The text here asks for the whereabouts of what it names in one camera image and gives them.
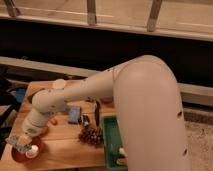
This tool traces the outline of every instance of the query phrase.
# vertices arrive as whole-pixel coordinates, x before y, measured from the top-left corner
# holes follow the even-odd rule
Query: green container
[[[121,136],[116,116],[107,116],[102,120],[105,162],[108,171],[125,171],[127,166],[116,164],[119,148],[122,147]]]

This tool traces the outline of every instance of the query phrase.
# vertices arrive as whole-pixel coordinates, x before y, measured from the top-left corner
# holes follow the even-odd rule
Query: orange object
[[[53,118],[50,119],[50,123],[52,125],[57,125],[58,124],[58,120],[55,117],[53,117]]]

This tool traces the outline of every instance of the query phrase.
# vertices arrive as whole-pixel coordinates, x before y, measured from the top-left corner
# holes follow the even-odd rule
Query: red bowl
[[[41,150],[42,150],[42,147],[43,147],[43,143],[41,141],[41,138],[40,137],[34,137],[31,144],[37,145],[38,148],[39,148],[38,155],[35,157],[35,158],[37,158],[39,156]],[[12,148],[11,155],[12,155],[13,160],[15,160],[16,162],[19,162],[19,163],[28,162],[28,161],[32,161],[32,160],[35,159],[35,158],[26,157],[25,154],[19,153],[15,148]]]

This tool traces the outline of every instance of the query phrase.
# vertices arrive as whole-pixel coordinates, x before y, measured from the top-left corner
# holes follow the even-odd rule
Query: black wall
[[[179,82],[213,87],[213,42],[0,20],[0,56],[103,70],[144,54]]]

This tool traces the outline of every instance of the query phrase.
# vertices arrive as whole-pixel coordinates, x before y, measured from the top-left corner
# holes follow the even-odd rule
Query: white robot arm
[[[159,58],[143,56],[60,90],[42,90],[23,122],[30,137],[68,101],[114,96],[130,171],[190,171],[177,81]]]

